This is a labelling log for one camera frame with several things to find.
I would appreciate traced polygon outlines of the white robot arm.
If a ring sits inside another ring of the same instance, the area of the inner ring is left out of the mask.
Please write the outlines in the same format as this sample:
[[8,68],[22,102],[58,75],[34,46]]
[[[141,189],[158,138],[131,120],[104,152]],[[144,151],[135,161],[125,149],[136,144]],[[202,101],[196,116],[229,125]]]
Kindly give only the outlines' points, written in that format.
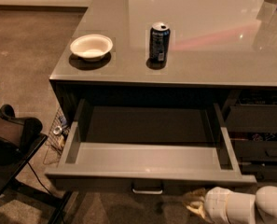
[[277,224],[277,187],[265,186],[255,194],[215,187],[184,195],[188,211],[209,224]]

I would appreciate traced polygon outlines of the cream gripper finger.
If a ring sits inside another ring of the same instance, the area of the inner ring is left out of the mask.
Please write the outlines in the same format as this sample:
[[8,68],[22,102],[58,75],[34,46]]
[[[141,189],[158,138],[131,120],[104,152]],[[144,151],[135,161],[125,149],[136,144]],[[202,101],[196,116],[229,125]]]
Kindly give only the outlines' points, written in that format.
[[195,214],[197,217],[205,219],[205,210],[202,204],[200,203],[190,203],[186,205],[186,208],[191,213]]
[[184,200],[187,202],[203,202],[206,195],[206,189],[194,189],[184,195]]

